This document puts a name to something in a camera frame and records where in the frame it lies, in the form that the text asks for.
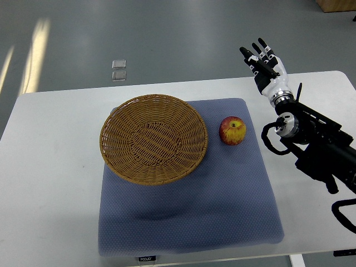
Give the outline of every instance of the robotic hand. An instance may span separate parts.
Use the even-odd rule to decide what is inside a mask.
[[[255,43],[252,47],[257,51],[259,58],[244,47],[241,47],[240,51],[255,76],[258,90],[275,107],[284,98],[293,98],[293,94],[288,88],[288,75],[282,61],[261,38],[258,41],[267,55]]]
[[[276,122],[263,128],[261,138],[264,144],[277,155],[292,152],[298,158],[295,163],[297,169],[314,180],[324,182],[331,194],[338,192],[334,176],[356,194],[356,150],[349,146],[353,138],[340,130],[340,124],[299,102],[301,84],[294,99],[282,61],[261,38],[258,41],[265,51],[253,43],[258,57],[244,47],[240,52],[255,76],[258,90],[269,99],[279,115]],[[269,141],[267,133],[273,127],[286,150],[275,149]],[[302,150],[296,144],[308,146]],[[354,204],[356,199],[338,201],[334,203],[332,212],[346,228],[356,233],[356,226],[339,211],[341,206]]]

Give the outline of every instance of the apple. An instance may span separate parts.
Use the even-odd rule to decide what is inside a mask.
[[[235,146],[242,142],[246,135],[246,125],[239,117],[224,118],[219,127],[219,136],[222,142]]]

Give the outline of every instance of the blue cushion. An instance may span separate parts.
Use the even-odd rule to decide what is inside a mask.
[[[284,233],[244,100],[191,101],[209,143],[201,164],[181,180],[143,186],[105,165],[98,245],[102,256],[147,256],[278,243]],[[220,122],[246,124],[237,146],[220,141]]]

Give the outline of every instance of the table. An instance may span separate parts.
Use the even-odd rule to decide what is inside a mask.
[[[289,75],[300,101],[356,137],[356,92],[346,75]],[[135,96],[164,93],[184,101],[239,97],[246,101],[275,194],[285,237],[278,244],[161,255],[156,266],[352,249],[356,235],[334,218],[339,193],[294,166],[293,155],[274,155],[259,134],[276,120],[252,77],[29,93],[18,98],[0,141],[0,258],[4,266],[136,266],[135,258],[102,258],[97,227],[104,161],[99,134],[110,111]],[[271,135],[273,144],[278,137]],[[344,212],[354,223],[352,207]]]

